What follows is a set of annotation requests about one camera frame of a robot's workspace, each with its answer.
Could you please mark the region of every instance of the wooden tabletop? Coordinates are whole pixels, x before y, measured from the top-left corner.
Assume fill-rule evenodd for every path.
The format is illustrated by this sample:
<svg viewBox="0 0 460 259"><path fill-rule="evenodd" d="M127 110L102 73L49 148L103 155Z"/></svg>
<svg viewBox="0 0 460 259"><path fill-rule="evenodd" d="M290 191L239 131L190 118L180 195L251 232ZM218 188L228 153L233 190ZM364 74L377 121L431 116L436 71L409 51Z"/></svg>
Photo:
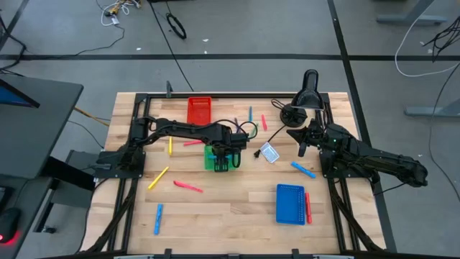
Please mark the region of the wooden tabletop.
<svg viewBox="0 0 460 259"><path fill-rule="evenodd" d="M127 140L135 93L118 93L106 141L107 150L116 150ZM357 135L347 93L329 93L335 123ZM280 99L283 103L289 99ZM190 141L173 138L172 155L168 155L168 138L144 147L147 152L144 177L140 180L129 241L129 253L159 253L172 248L175 254L220 253L338 253L334 217L327 181L321 177L318 151L308 148L299 158L298 144L282 130L271 145L280 158L273 164L263 156L253 154L282 126L280 110L270 99L212 99L212 121L238 118L248 120L252 106L254 122L261 123L262 113L268 130L260 127L259 134L241 153L241 166L236 171L214 173L204 170L204 145L184 147ZM187 121L187 99L154 99L150 108L154 117L180 122ZM307 111L309 119L313 112ZM252 126L244 127L251 132ZM314 172L312 179L290 166L296 161ZM169 166L169 171L158 184L147 190L158 174ZM201 188L198 193L179 188L173 181L182 181ZM110 222L113 214L119 180L105 182L93 196L88 215L86 236L82 249L90 247ZM312 224L304 226L278 224L275 221L276 185L302 185L310 193ZM369 183L363 178L347 180L354 216L367 234L381 247L385 246L374 197ZM160 234L153 235L157 204L162 203ZM351 249L348 225L342 218L347 247ZM117 246L121 243L122 227L118 231Z"/></svg>

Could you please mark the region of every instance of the marker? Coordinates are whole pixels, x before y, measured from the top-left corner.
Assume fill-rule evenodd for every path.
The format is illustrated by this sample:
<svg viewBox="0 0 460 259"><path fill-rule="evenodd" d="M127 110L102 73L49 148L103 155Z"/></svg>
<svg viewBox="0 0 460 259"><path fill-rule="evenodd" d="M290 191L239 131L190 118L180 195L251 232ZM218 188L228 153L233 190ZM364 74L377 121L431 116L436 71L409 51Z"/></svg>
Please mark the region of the marker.
<svg viewBox="0 0 460 259"><path fill-rule="evenodd" d="M249 107L249 121L252 122L252 106Z"/></svg>
<svg viewBox="0 0 460 259"><path fill-rule="evenodd" d="M306 174L307 176L310 176L311 178L316 178L315 174L314 173L311 173L310 171L308 171L307 169L303 168L301 165L297 164L296 162L292 162L291 165L295 168L297 168L299 171L301 171L302 173Z"/></svg>
<svg viewBox="0 0 460 259"><path fill-rule="evenodd" d="M157 206L157 218L155 220L155 235L158 235L160 232L160 223L161 223L161 214L163 213L163 204L158 204Z"/></svg>
<svg viewBox="0 0 460 259"><path fill-rule="evenodd" d="M236 123L236 125L239 125L238 124L238 119L236 119L236 117L235 117L235 123ZM239 126L236 126L236 133L238 133L238 132L239 132Z"/></svg>
<svg viewBox="0 0 460 259"><path fill-rule="evenodd" d="M173 137L170 137L170 149L168 150L170 155L173 154Z"/></svg>
<svg viewBox="0 0 460 259"><path fill-rule="evenodd" d="M264 131L267 131L267 122L265 121L265 116L262 114L262 126L264 127Z"/></svg>
<svg viewBox="0 0 460 259"><path fill-rule="evenodd" d="M307 206L307 223L313 223L311 219L311 206L310 206L310 194L308 192L305 193L305 205Z"/></svg>
<svg viewBox="0 0 460 259"><path fill-rule="evenodd" d="M183 187L183 188L189 188L190 190L194 190L194 191L197 191L197 192L203 192L203 190L201 190L200 188L196 188L196 187L193 187L193 186L189 186L188 184L186 183L181 183L179 181L173 181L173 183L176 185L176 186L179 186L179 187Z"/></svg>
<svg viewBox="0 0 460 259"><path fill-rule="evenodd" d="M155 184L157 184L157 182L159 181L159 179L166 173L166 171L169 169L170 167L167 166L165 169L163 169L163 172L161 172L161 174L159 176L156 177L156 179L149 185L149 190L151 190L153 188L153 186L155 186Z"/></svg>
<svg viewBox="0 0 460 259"><path fill-rule="evenodd" d="M185 143L184 143L184 147L186 147L186 146L188 146L188 145L194 145L194 144L203 144L203 141L201 141L201 140L194 140L194 141L185 142Z"/></svg>
<svg viewBox="0 0 460 259"><path fill-rule="evenodd" d="M254 129L252 129L250 137L252 137L252 136L254 136L254 134L256 134L256 129L257 128L259 128L259 123L256 123L256 127L254 127Z"/></svg>

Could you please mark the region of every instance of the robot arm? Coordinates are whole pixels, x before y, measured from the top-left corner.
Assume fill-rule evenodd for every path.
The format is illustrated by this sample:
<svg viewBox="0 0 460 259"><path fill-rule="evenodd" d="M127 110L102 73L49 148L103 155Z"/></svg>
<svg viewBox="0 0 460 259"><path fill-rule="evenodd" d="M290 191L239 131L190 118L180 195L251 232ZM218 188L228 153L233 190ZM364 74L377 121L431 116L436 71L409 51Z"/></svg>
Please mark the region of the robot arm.
<svg viewBox="0 0 460 259"><path fill-rule="evenodd" d="M330 153L330 162L335 168L371 178L374 183L379 180L379 171L395 176L413 187L428 184L428 171L420 162L408 156L374 149L357 140L340 125L332 123L323 129L318 121L312 119L308 127L289 129L287 133L300 144L300 157L305 154L307 147L315 146L323 152Z"/></svg>
<svg viewBox="0 0 460 259"><path fill-rule="evenodd" d="M224 172L228 170L229 159L234 167L239 167L241 163L240 152L246 149L249 142L249 135L246 132L232 133L231 128L219 123L211 123L206 126L198 126L182 122L170 121L169 119L155 119L145 117L151 123L157 125L154 132L147 138L128 141L122 146L118 152L121 153L117 167L124 170L136 168L138 163L143 163L141 159L142 147L151 145L161 137L185 137L193 140L201 140L207 145L212 146L213 154L216 156L214 160L214 170L216 172Z"/></svg>

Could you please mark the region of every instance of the red basket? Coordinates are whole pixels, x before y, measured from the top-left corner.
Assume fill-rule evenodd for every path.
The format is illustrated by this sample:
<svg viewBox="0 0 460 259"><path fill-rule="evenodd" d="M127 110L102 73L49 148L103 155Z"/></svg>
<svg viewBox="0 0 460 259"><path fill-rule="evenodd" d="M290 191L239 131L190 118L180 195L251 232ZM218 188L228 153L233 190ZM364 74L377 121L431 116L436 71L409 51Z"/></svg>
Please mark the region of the red basket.
<svg viewBox="0 0 460 259"><path fill-rule="evenodd" d="M207 125L211 123L211 97L189 97L187 123Z"/></svg>

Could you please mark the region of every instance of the gray floor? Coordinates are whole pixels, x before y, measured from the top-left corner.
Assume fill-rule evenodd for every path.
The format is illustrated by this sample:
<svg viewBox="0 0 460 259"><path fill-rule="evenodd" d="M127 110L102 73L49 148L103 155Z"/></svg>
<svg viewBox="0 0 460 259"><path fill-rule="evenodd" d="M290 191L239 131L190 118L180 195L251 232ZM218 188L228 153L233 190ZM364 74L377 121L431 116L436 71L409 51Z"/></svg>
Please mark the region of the gray floor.
<svg viewBox="0 0 460 259"><path fill-rule="evenodd" d="M100 0L101 4L112 1ZM336 8L350 55L393 55L407 27L377 24L377 14L403 12L415 1L336 0ZM0 1L2 16L9 22L17 1ZM164 3L154 4L164 14ZM184 42L166 30L175 53L296 53L339 54L326 1L312 0L196 0L172 1L170 7L189 34ZM429 14L445 15L453 21L460 4L436 1ZM148 5L120 15L125 38L108 50L93 54L168 54ZM162 26L167 23L160 17ZM427 55L420 46L441 27L414 28L401 55ZM73 54L86 48L109 45L121 31L100 24L100 10L93 0L30 0L13 34L34 54ZM19 47L8 41L0 54L13 54ZM452 46L445 54L459 54ZM327 60L180 60L188 80L197 91L296 91L303 71L320 73L321 91L349 91L341 61ZM446 68L453 63L401 62L407 73ZM351 63L372 144L383 150L418 158L429 170L428 187L403 186L385 193L397 249L402 253L460 256L460 204L449 183L428 155L429 119L403 115L406 105L434 104L448 74L423 78L401 76L391 61ZM26 76L81 83L85 86L78 106L100 117L110 117L118 91L163 91L166 80L175 91L187 91L173 60L48 60L24 61L14 71ZM455 75L440 105L460 96L459 75ZM80 114L72 120L87 126L104 142L107 129ZM450 177L458 182L457 119L437 119L433 130L433 152ZM53 155L65 159L70 149L97 153L99 147L78 126L69 124L56 144ZM398 184L382 177L383 188ZM79 245L85 211L60 207L52 212L54 235L31 235L18 258L72 253ZM62 221L72 217L73 221Z"/></svg>

